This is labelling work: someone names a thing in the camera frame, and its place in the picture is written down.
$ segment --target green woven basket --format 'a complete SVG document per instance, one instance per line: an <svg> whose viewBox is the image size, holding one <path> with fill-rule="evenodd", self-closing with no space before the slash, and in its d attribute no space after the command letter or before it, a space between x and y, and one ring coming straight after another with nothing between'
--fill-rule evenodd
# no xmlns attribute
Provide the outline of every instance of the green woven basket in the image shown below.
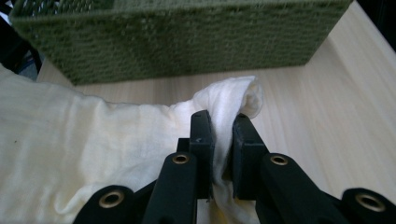
<svg viewBox="0 0 396 224"><path fill-rule="evenodd" d="M10 20L74 84L307 63L351 0L20 0Z"/></svg>

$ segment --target tabletop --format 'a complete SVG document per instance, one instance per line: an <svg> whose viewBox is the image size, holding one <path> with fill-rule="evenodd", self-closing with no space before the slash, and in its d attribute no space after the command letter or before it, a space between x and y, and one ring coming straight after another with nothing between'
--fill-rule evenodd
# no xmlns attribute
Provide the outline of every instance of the tabletop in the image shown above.
<svg viewBox="0 0 396 224"><path fill-rule="evenodd" d="M304 66L73 86L49 61L37 82L112 103L172 105L227 77L254 75L253 124L271 152L294 158L323 190L374 190L396 203L396 54L358 3Z"/></svg>

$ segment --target towel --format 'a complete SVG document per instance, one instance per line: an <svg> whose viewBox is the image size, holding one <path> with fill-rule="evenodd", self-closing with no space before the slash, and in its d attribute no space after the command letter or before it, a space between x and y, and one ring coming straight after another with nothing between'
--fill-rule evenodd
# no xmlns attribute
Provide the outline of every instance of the towel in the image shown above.
<svg viewBox="0 0 396 224"><path fill-rule="evenodd" d="M208 110L215 134L214 200L199 201L198 223L259 223L253 202L233 199L222 177L238 113L254 118L262 89L235 77L175 105L111 104L14 75L0 65L0 223L72 223L99 189L138 191L157 179L191 115Z"/></svg>

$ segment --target wooden table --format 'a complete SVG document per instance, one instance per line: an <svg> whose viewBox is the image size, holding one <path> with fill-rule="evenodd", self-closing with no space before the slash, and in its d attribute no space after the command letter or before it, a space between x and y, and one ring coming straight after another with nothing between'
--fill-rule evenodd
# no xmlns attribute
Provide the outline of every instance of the wooden table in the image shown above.
<svg viewBox="0 0 396 224"><path fill-rule="evenodd" d="M396 55L354 2L305 66L73 87L113 103L171 105L226 77L257 76L264 104L253 123L272 152L294 158L333 196L377 191L396 203Z"/></svg>

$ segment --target cloth fold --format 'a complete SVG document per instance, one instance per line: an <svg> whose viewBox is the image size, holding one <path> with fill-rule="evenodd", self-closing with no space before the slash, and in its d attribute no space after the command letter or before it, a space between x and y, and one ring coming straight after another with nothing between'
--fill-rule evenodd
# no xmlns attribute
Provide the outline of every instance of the cloth fold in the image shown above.
<svg viewBox="0 0 396 224"><path fill-rule="evenodd" d="M213 83L171 106L131 105L35 83L0 65L0 223L71 223L103 187L143 188L204 109L216 139L214 200L199 202L198 223L259 223L253 203L234 200L222 174L233 119L254 118L261 106L255 77Z"/></svg>

